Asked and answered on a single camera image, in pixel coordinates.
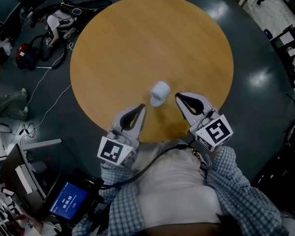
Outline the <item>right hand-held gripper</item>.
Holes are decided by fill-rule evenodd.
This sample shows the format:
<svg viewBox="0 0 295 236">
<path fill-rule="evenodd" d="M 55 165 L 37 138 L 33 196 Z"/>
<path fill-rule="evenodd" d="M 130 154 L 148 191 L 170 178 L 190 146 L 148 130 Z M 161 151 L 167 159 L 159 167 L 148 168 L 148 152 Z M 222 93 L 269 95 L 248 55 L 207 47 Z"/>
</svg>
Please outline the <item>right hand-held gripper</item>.
<svg viewBox="0 0 295 236">
<path fill-rule="evenodd" d="M 219 115 L 216 109 L 212 109 L 211 103 L 203 95 L 178 92 L 175 94 L 175 101 L 191 126 L 190 133 L 208 151 L 215 151 L 233 135 L 225 115 Z"/>
</svg>

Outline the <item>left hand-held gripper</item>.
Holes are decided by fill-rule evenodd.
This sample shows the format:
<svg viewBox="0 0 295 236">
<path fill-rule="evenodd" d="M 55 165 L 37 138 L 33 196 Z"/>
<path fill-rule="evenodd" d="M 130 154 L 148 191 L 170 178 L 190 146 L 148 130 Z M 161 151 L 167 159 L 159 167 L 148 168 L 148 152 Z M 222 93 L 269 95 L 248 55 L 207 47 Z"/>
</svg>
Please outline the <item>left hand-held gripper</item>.
<svg viewBox="0 0 295 236">
<path fill-rule="evenodd" d="M 115 166 L 130 166 L 137 156 L 139 134 L 146 117 L 145 104 L 119 112 L 106 136 L 101 138 L 97 157 Z"/>
</svg>

